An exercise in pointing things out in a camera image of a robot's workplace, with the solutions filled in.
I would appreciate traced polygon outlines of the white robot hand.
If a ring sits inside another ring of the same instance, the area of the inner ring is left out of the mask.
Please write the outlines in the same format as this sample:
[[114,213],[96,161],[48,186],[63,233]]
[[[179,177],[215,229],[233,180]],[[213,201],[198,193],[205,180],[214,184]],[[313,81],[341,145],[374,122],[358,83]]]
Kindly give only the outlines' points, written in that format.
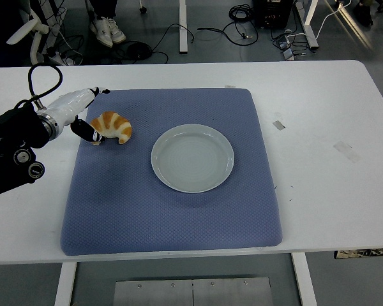
[[70,125],[76,116],[83,112],[99,94],[107,94],[110,90],[104,87],[93,87],[69,92],[57,98],[48,107],[37,111],[46,127],[49,140],[56,139],[64,126]]

